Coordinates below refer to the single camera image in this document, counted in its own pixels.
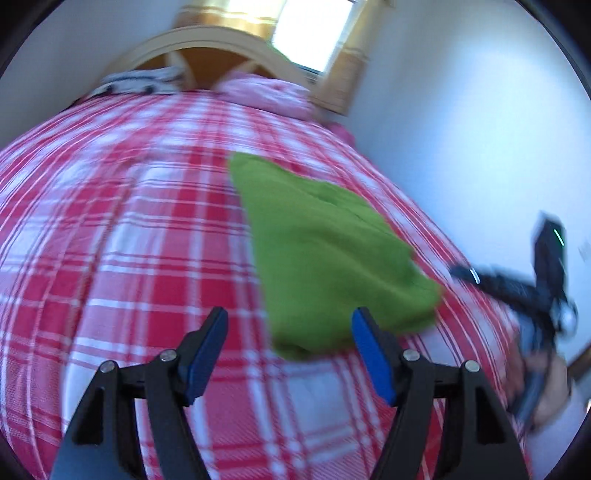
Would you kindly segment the white sleeve right forearm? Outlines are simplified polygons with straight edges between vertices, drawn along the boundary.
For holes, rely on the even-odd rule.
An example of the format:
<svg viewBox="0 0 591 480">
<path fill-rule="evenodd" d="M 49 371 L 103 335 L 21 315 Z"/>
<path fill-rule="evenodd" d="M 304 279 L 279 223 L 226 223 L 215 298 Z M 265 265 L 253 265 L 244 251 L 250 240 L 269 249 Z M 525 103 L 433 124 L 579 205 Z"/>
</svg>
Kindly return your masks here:
<svg viewBox="0 0 591 480">
<path fill-rule="evenodd" d="M 545 479 L 567 451 L 586 416 L 586 406 L 576 387 L 562 410 L 545 426 L 528 435 L 527 449 L 533 479 Z"/>
</svg>

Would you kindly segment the right hand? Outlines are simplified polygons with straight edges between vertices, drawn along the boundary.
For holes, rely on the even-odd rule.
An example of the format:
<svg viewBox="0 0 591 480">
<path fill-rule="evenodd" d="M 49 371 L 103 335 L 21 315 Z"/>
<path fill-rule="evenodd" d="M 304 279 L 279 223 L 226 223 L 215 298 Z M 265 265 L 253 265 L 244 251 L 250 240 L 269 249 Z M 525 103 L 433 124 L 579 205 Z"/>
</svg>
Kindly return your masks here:
<svg viewBox="0 0 591 480">
<path fill-rule="evenodd" d="M 571 386 L 564 359 L 525 315 L 509 348 L 504 390 L 508 411 L 525 431 L 541 428 L 566 406 Z"/>
</svg>

